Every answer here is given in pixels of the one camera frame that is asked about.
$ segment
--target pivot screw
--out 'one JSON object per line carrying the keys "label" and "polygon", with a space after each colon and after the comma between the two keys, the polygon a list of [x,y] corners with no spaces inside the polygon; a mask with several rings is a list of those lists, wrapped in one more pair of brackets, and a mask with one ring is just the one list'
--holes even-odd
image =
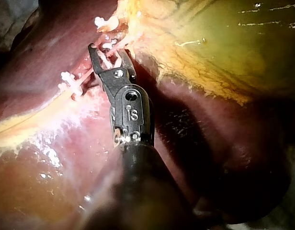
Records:
{"label": "pivot screw", "polygon": [[114,72],[114,77],[115,78],[121,78],[121,77],[123,77],[123,71],[122,70],[117,70],[116,72]]}

